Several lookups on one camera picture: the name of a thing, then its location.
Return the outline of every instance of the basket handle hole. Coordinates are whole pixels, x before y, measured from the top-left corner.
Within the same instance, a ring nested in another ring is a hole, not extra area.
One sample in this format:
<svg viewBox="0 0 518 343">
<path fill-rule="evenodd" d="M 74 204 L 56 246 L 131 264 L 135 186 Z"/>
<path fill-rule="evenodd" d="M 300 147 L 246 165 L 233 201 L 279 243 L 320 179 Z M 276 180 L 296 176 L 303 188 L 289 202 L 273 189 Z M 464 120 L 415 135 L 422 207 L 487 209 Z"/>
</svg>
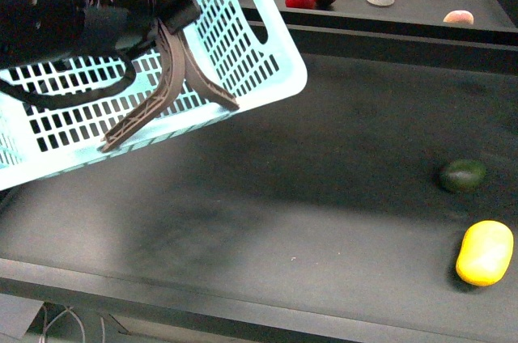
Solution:
<svg viewBox="0 0 518 343">
<path fill-rule="evenodd" d="M 261 13 L 257 9 L 257 6 L 253 0 L 239 0 L 239 1 L 240 1 L 241 8 L 246 9 L 246 11 L 243 11 L 244 13 L 246 13 L 246 12 L 253 13 L 253 21 L 257 21 L 257 22 L 261 22 L 261 23 L 265 22 L 265 21 L 263 21 L 263 19 L 261 17 Z M 266 44 L 266 42 L 268 42 L 268 30 L 266 29 L 266 26 L 264 26 L 264 24 L 262 26 L 261 25 L 253 25 L 253 26 L 251 25 L 250 28 L 252 29 L 253 34 L 255 35 L 255 37 L 261 44 Z"/>
</svg>

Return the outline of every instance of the white cable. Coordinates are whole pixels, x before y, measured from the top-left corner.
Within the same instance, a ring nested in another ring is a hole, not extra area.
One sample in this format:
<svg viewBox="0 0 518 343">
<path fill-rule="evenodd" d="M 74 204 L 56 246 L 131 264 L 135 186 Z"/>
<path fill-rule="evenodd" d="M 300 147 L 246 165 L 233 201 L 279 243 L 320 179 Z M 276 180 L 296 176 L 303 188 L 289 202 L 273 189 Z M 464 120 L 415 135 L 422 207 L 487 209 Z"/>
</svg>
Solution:
<svg viewBox="0 0 518 343">
<path fill-rule="evenodd" d="M 79 327 L 81 328 L 81 337 L 83 339 L 83 343 L 86 343 L 87 342 L 87 334 L 85 333 L 84 331 L 84 325 L 83 325 L 83 322 L 81 321 L 81 319 L 79 318 L 79 316 L 77 316 L 75 314 L 75 312 L 72 312 L 72 308 L 68 308 L 68 312 L 74 317 L 74 319 L 77 320 L 78 324 L 79 324 Z"/>
<path fill-rule="evenodd" d="M 54 317 L 50 321 L 50 323 L 48 323 L 48 311 L 47 311 L 47 308 L 44 305 L 43 306 L 43 310 L 44 310 L 45 315 L 44 315 L 44 319 L 43 319 L 43 332 L 40 335 L 40 339 L 38 340 L 38 343 L 46 343 L 47 332 L 49 331 L 50 327 L 52 327 L 52 325 L 54 323 L 56 323 L 59 319 L 61 319 L 67 313 L 70 313 L 72 315 L 72 317 L 74 317 L 74 319 L 78 322 L 79 327 L 81 328 L 82 343 L 86 343 L 87 336 L 86 336 L 86 333 L 85 333 L 85 330 L 84 330 L 84 324 L 81 321 L 81 319 L 79 318 L 79 316 L 77 316 L 77 314 L 72 311 L 72 309 L 73 309 L 72 307 L 66 307 L 64 311 L 62 311 L 60 314 L 58 314 L 56 317 Z M 104 343 L 104 339 L 105 339 L 105 337 L 104 337 L 104 334 L 105 334 L 105 332 L 104 332 L 104 320 L 102 320 L 102 326 L 103 326 L 103 343 Z"/>
<path fill-rule="evenodd" d="M 47 340 L 47 332 L 48 332 L 49 328 L 50 328 L 50 327 L 52 327 L 52 325 L 53 325 L 54 323 L 56 323 L 59 319 L 61 319 L 61 318 L 62 318 L 64 315 L 66 315 L 68 312 L 69 312 L 69 311 L 68 311 L 67 309 L 65 309 L 62 313 L 60 313 L 59 315 L 57 315 L 56 317 L 54 317 L 54 318 L 52 319 L 52 321 L 51 321 L 49 324 L 47 324 L 47 325 L 45 325 L 45 326 L 43 327 L 43 332 L 42 332 L 42 333 L 41 333 L 41 335 L 40 335 L 39 343 L 45 343 L 45 342 L 46 342 L 46 340 Z"/>
<path fill-rule="evenodd" d="M 103 330 L 103 340 L 101 343 L 106 343 L 106 327 L 104 326 L 104 317 L 100 317 L 100 327 Z"/>
</svg>

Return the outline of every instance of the light blue plastic basket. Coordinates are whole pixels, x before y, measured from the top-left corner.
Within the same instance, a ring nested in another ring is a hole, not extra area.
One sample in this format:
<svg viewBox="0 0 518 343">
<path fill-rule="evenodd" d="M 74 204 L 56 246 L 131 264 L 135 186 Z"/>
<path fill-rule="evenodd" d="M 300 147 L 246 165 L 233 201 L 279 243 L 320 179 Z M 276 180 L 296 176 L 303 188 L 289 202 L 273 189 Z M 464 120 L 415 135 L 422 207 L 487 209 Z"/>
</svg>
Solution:
<svg viewBox="0 0 518 343">
<path fill-rule="evenodd" d="M 269 38 L 262 44 L 238 0 L 197 0 L 202 16 L 185 29 L 189 47 L 205 75 L 237 96 L 240 110 L 272 103 L 302 91 L 304 62 L 273 0 L 253 0 Z M 184 83 L 184 90 L 160 117 L 117 150 L 103 154 L 100 139 L 156 87 L 159 54 L 151 50 L 134 62 L 137 82 L 119 96 L 78 108 L 36 109 L 0 94 L 0 190 L 67 172 L 187 133 L 237 112 L 210 103 Z M 78 58 L 0 71 L 0 77 L 26 91 L 62 94 L 104 87 L 124 67 L 110 58 Z"/>
</svg>

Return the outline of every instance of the yellow object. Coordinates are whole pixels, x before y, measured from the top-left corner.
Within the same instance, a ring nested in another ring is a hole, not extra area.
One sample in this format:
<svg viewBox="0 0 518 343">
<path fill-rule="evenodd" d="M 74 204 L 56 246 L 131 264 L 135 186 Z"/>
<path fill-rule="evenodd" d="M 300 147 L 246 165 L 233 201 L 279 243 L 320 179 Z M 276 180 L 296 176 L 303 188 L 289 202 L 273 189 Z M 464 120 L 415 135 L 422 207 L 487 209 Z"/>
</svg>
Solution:
<svg viewBox="0 0 518 343">
<path fill-rule="evenodd" d="M 457 274 L 475 286 L 495 284 L 507 271 L 513 244 L 511 230 L 501 222 L 485 220 L 473 224 L 462 240 Z"/>
</svg>

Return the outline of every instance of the black cable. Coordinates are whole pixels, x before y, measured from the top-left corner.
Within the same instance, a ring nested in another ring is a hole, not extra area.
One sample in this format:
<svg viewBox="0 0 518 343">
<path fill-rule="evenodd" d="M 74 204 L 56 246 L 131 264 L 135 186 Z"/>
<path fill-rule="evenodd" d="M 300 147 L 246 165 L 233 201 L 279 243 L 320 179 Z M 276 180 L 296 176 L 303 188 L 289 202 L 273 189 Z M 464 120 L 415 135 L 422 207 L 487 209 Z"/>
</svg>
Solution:
<svg viewBox="0 0 518 343">
<path fill-rule="evenodd" d="M 133 84 L 137 78 L 137 72 L 133 66 L 133 62 L 123 53 L 118 53 L 117 56 L 124 62 L 126 70 L 124 76 L 118 82 L 108 87 L 78 94 L 42 95 L 26 92 L 21 86 L 13 86 L 5 80 L 0 79 L 0 91 L 24 103 L 49 110 L 77 107 L 82 104 L 95 102 L 99 99 L 120 94 Z"/>
</svg>

